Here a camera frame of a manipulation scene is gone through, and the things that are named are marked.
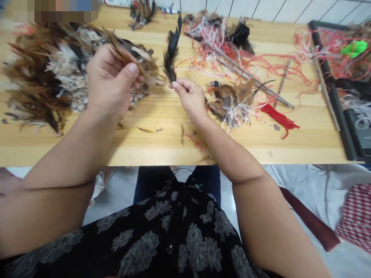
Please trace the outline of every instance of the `black floral dress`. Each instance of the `black floral dress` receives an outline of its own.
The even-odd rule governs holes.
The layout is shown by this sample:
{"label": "black floral dress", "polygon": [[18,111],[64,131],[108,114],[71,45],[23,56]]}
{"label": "black floral dress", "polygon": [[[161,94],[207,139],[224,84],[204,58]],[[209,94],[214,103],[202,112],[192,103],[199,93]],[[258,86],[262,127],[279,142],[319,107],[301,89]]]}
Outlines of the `black floral dress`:
{"label": "black floral dress", "polygon": [[1,277],[269,277],[248,261],[226,214],[198,187],[162,191],[2,261]]}

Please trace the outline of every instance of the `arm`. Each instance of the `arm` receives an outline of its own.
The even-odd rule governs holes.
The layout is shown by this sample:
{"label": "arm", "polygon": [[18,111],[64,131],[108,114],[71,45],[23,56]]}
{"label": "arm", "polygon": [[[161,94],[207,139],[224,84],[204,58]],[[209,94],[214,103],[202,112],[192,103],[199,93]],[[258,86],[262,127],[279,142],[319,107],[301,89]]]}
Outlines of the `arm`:
{"label": "arm", "polygon": [[86,111],[21,187],[1,200],[0,259],[29,252],[82,225],[94,178],[128,110],[131,86],[143,80],[137,65],[123,67],[111,51],[112,46],[103,46],[88,64]]}
{"label": "arm", "polygon": [[249,151],[209,117],[202,88],[186,79],[170,87],[179,94],[187,115],[233,184],[238,225],[250,259],[286,278],[331,277],[275,181]]}

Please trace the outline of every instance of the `green object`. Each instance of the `green object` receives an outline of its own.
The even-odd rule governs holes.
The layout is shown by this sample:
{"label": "green object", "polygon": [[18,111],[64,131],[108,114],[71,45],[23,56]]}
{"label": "green object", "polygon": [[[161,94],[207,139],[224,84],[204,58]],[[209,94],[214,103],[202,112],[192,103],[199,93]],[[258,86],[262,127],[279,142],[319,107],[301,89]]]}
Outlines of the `green object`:
{"label": "green object", "polygon": [[366,51],[366,49],[367,42],[362,40],[348,44],[347,46],[343,46],[340,50],[340,53],[343,55],[349,55],[351,58],[354,58],[357,55],[361,54],[362,52]]}

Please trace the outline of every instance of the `fingernail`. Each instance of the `fingernail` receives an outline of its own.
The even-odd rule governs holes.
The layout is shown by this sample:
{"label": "fingernail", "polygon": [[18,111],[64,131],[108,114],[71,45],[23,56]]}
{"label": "fingernail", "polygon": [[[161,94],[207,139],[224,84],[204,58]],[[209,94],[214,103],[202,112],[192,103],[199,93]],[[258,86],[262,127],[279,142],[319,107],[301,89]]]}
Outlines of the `fingernail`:
{"label": "fingernail", "polygon": [[135,63],[130,63],[129,64],[129,71],[132,73],[132,74],[136,74],[139,72],[139,68],[137,66],[137,64]]}

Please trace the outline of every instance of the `person's left hand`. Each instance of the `person's left hand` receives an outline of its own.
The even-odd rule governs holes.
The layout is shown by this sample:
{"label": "person's left hand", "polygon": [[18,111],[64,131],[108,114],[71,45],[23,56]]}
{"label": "person's left hand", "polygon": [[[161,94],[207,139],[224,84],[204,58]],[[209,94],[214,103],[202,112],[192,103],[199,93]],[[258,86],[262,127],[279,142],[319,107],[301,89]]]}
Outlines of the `person's left hand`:
{"label": "person's left hand", "polygon": [[140,87],[143,76],[135,63],[124,67],[112,45],[103,45],[87,66],[88,107],[95,114],[125,116],[130,106],[131,87]]}

